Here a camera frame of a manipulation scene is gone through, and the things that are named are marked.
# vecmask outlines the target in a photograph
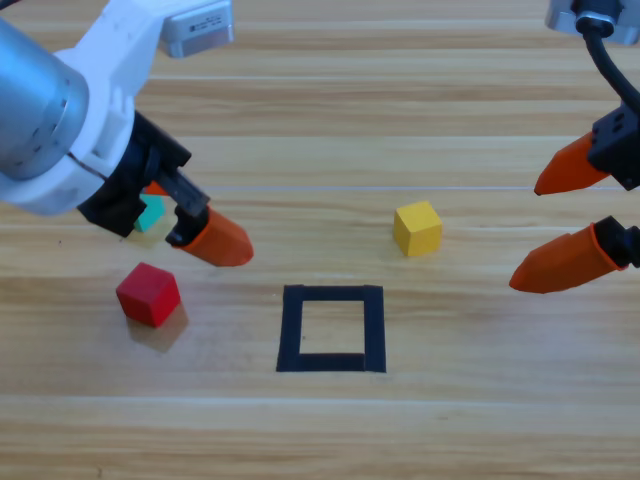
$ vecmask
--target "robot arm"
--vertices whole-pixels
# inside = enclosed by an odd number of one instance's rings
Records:
[[[583,35],[594,63],[620,95],[622,105],[596,121],[591,132],[556,153],[540,175],[535,193],[579,190],[609,176],[627,191],[635,189],[640,186],[640,93],[610,59],[603,39],[637,43],[640,2],[552,0],[547,25]],[[625,229],[610,216],[533,250],[510,285],[524,292],[558,292],[630,265],[640,268],[640,229]]]
[[[9,107],[0,111],[0,199],[39,215],[77,208],[126,237],[153,183],[178,205],[168,243],[215,265],[246,263],[244,230],[179,171],[191,153],[135,109],[158,46],[184,58],[232,41],[231,0],[111,0],[55,55],[0,19],[0,104]]]

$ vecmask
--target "black tape square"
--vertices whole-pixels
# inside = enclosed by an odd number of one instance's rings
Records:
[[[278,372],[386,373],[382,287],[308,287],[286,285]],[[300,353],[303,303],[364,302],[364,353]]]

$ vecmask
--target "wood grain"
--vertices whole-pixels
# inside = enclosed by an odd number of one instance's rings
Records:
[[[73,45],[102,0],[3,17]],[[546,1],[236,0],[237,42],[159,54],[138,107],[249,232],[246,267],[122,240],[78,213],[0,206],[0,478],[635,480],[640,276],[529,296],[526,254],[634,193],[536,197],[559,148],[617,100]],[[635,51],[615,48],[640,80]],[[429,200],[439,252],[404,258],[395,208]],[[115,287],[176,275],[163,329]],[[387,374],[275,372],[286,284],[382,285]],[[359,305],[305,307],[305,352],[362,350]]]

